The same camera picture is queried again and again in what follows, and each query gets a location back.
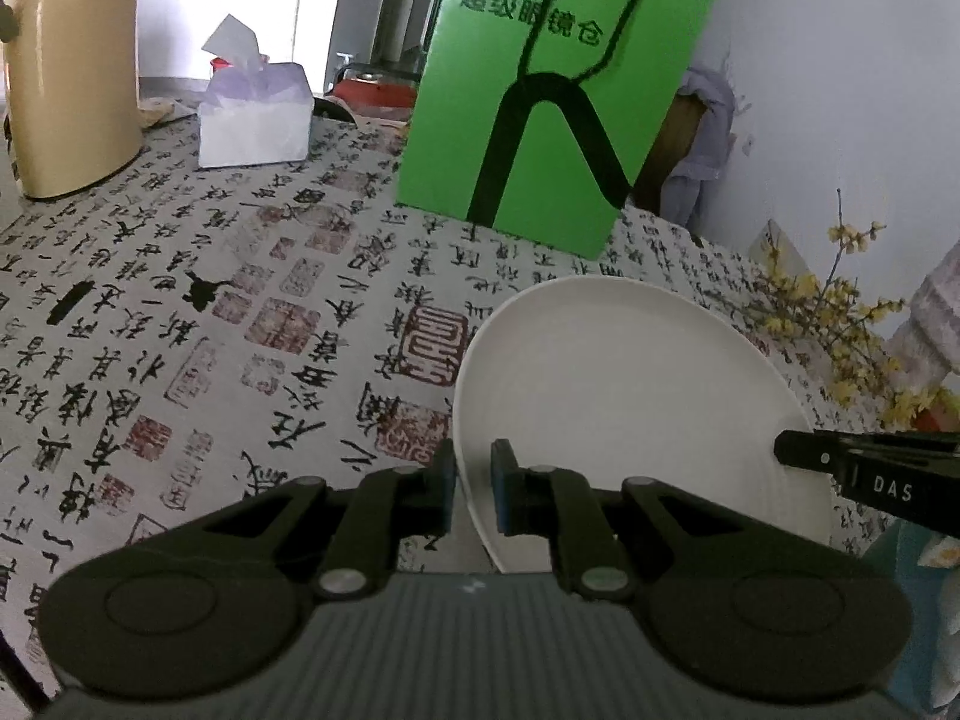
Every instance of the tablecloth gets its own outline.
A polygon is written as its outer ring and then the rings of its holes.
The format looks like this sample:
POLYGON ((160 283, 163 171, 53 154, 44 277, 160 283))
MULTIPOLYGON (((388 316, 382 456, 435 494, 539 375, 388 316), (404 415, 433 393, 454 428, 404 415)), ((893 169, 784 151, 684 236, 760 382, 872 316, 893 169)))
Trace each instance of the tablecloth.
MULTIPOLYGON (((470 338, 544 280, 675 290, 747 333, 818 426, 874 427, 709 296, 746 296, 751 263, 652 215, 626 209, 589 262, 395 206, 390 130, 317 119, 307 161, 248 169, 199 170, 198 143, 195 119, 152 131, 126 170, 0 233, 0 627, 49 693, 35 615, 56 576, 299 475, 425 463, 470 338)), ((883 527, 835 501, 836 547, 883 527)), ((411 539, 400 562, 477 570, 477 551, 411 539)))

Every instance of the gray cloth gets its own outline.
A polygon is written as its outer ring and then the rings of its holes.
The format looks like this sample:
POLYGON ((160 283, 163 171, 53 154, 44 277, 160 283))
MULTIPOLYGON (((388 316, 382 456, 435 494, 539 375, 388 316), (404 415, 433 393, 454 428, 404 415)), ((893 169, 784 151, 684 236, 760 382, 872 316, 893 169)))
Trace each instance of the gray cloth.
POLYGON ((661 189, 661 216, 686 226, 700 200, 704 182, 717 180, 727 165, 736 100, 722 74, 706 68, 688 68, 678 94, 696 95, 707 105, 690 153, 677 163, 661 189))

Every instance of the plate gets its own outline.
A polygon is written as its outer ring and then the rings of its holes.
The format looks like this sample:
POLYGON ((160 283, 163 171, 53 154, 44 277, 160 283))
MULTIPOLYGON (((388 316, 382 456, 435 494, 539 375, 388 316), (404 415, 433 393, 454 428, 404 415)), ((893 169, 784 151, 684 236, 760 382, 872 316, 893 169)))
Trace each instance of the plate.
POLYGON ((829 477, 773 455, 809 430, 786 382, 750 341, 675 293, 571 276, 508 300, 467 348, 453 442, 467 507, 501 571, 549 570, 546 540, 496 528, 490 445, 619 490, 650 476, 799 536, 829 542, 829 477))

